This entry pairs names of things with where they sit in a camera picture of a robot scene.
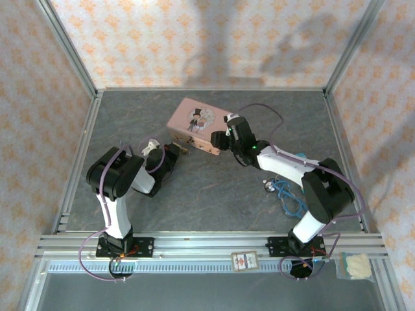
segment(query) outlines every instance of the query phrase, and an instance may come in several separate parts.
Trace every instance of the small white object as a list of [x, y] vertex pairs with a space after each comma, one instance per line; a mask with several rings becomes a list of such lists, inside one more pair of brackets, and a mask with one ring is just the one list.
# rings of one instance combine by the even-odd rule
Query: small white object
[[372, 275], [372, 269], [367, 254], [346, 257], [347, 271], [352, 280], [366, 279]]
[[276, 190], [271, 181], [265, 183], [265, 187], [269, 192], [274, 192]]
[[160, 144], [157, 140], [149, 139], [147, 147], [145, 147], [143, 149], [143, 151], [141, 151], [141, 153], [146, 157], [146, 156], [148, 156], [148, 154], [150, 153], [151, 150], [157, 149], [159, 145]]
[[[239, 118], [239, 115], [237, 113], [229, 113], [227, 116], [228, 118], [228, 122], [231, 121], [232, 119], [236, 119]], [[230, 136], [231, 132], [229, 131], [229, 128], [226, 129], [226, 136]]]

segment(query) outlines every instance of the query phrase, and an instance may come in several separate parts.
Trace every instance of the floor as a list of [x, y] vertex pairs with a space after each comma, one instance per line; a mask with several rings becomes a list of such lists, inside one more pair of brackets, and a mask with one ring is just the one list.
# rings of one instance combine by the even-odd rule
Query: floor
[[[312, 91], [105, 91], [75, 194], [67, 231], [104, 227], [101, 207], [85, 177], [88, 168], [111, 147], [130, 143], [137, 152], [142, 138], [153, 135], [171, 142], [166, 123], [184, 97], [237, 111], [253, 102], [276, 108], [285, 124], [274, 144], [309, 159], [331, 157], [339, 150], [321, 92]], [[278, 117], [262, 107], [243, 111], [258, 139], [268, 139]], [[242, 167], [230, 152], [211, 155], [192, 150], [181, 155], [174, 173], [154, 198], [131, 190], [128, 215], [134, 231], [276, 231], [285, 233], [297, 222], [288, 217], [275, 194], [264, 190], [269, 172]], [[292, 185], [301, 196], [300, 188]], [[350, 205], [344, 214], [355, 213]], [[332, 231], [359, 231], [357, 219], [331, 226]]]

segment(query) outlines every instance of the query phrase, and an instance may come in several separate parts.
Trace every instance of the plastic bag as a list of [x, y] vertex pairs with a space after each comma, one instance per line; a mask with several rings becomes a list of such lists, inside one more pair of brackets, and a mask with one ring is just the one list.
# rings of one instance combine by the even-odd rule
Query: plastic bag
[[341, 252], [335, 256], [335, 262], [338, 279], [375, 282], [367, 254]]

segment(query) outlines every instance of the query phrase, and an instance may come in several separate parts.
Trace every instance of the aluminum frame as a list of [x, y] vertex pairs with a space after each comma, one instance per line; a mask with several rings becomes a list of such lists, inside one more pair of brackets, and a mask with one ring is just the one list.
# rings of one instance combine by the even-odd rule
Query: aluminum frame
[[[344, 174], [346, 175], [348, 179], [356, 180], [356, 177], [351, 173], [351, 168], [349, 165], [350, 159], [348, 158], [349, 153], [346, 152], [346, 146], [344, 146], [342, 139], [340, 139], [339, 128], [341, 128], [341, 125], [338, 123], [338, 121], [336, 120], [333, 114], [333, 110], [336, 109], [335, 105], [333, 105], [334, 103], [333, 94], [330, 93], [326, 95], [327, 96], [324, 96], [324, 102], [326, 104], [327, 112], [329, 113], [331, 126], [335, 134], [335, 139], [337, 142], [337, 146], [340, 152], [340, 157], [341, 157], [342, 164], [344, 167]], [[354, 204], [356, 207], [356, 211], [360, 211], [362, 209], [362, 205], [358, 200], [355, 200]], [[368, 213], [370, 213], [370, 211], [367, 211], [366, 213], [364, 213], [362, 216], [359, 217], [359, 220], [362, 225], [362, 229], [367, 233], [378, 232], [373, 218], [371, 216], [368, 216]]]
[[[82, 241], [90, 232], [59, 233], [41, 237], [34, 266], [34, 273], [29, 278], [30, 292], [27, 299], [20, 304], [20, 310], [35, 310], [42, 294], [48, 273], [82, 273], [77, 268], [77, 255]], [[265, 247], [267, 237], [279, 236], [275, 232], [148, 232], [134, 236], [153, 236], [153, 258], [129, 259], [136, 273], [233, 273], [226, 268], [231, 261], [231, 254], [242, 251], [256, 251], [263, 273], [276, 272], [278, 259], [270, 258]], [[334, 237], [325, 238], [329, 251]], [[87, 243], [82, 258], [85, 264], [105, 273], [108, 259], [95, 258], [97, 238]], [[344, 233], [340, 237], [334, 254], [340, 251], [365, 252], [372, 263], [383, 304], [387, 311], [404, 310], [403, 299], [397, 286], [386, 252], [385, 244], [379, 233]], [[289, 262], [283, 263], [283, 269]]]
[[327, 86], [324, 88], [324, 93], [330, 94], [334, 90], [337, 82], [340, 80], [340, 77], [343, 75], [344, 71], [349, 65], [351, 58], [362, 43], [364, 36], [372, 26], [372, 23], [374, 22], [377, 13], [379, 13], [379, 10], [381, 9], [384, 1], [385, 0], [370, 1], [368, 7], [364, 11], [362, 19], [357, 25], [355, 32], [346, 45], [346, 49], [338, 60], [338, 63], [333, 73], [331, 74], [329, 81], [327, 82]]
[[82, 166], [84, 165], [89, 141], [91, 139], [93, 127], [95, 125], [95, 120], [97, 118], [99, 106], [101, 104], [101, 98], [102, 94], [97, 95], [96, 97], [92, 98], [91, 103], [89, 104], [84, 126], [82, 128], [82, 133], [78, 140], [76, 156], [73, 160], [70, 174], [67, 177], [64, 192], [62, 193], [62, 197], [59, 202], [58, 212], [53, 222], [52, 233], [57, 233], [59, 231], [62, 217], [64, 217], [63, 215], [66, 214], [69, 216], [71, 211], [75, 192], [77, 191], [80, 173], [82, 172]]
[[78, 75], [79, 79], [82, 82], [85, 90], [88, 92], [89, 97], [93, 98], [97, 93], [97, 88], [91, 79], [88, 70], [81, 60], [75, 46], [72, 44], [71, 39], [69, 38], [68, 33], [63, 26], [62, 21], [60, 20], [56, 10], [51, 4], [50, 0], [33, 0], [39, 6], [40, 11], [42, 12], [45, 20], [52, 30], [53, 35], [55, 36], [57, 42], [61, 46], [63, 52], [67, 56], [69, 63], [72, 65], [75, 73]]
[[97, 93], [107, 91], [321, 91], [321, 87], [106, 87]]

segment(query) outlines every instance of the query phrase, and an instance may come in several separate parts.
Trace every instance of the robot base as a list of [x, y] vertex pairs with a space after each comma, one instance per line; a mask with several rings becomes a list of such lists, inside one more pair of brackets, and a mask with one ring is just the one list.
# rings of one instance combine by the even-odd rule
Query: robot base
[[321, 236], [314, 237], [304, 248], [299, 249], [298, 253], [295, 253], [289, 246], [289, 238], [287, 236], [270, 236], [268, 243], [265, 245], [270, 253], [270, 257], [285, 257], [285, 256], [297, 256], [297, 257], [313, 257], [321, 256], [321, 252], [326, 252], [324, 246], [324, 240]]
[[[122, 247], [118, 247], [119, 245], [116, 246], [116, 243], [121, 243]], [[153, 256], [153, 250], [154, 238], [133, 237], [131, 233], [131, 235], [126, 236], [123, 240], [119, 240], [108, 235], [102, 235], [98, 239], [95, 256], [97, 258], [115, 258], [123, 254], [129, 258], [151, 258]]]

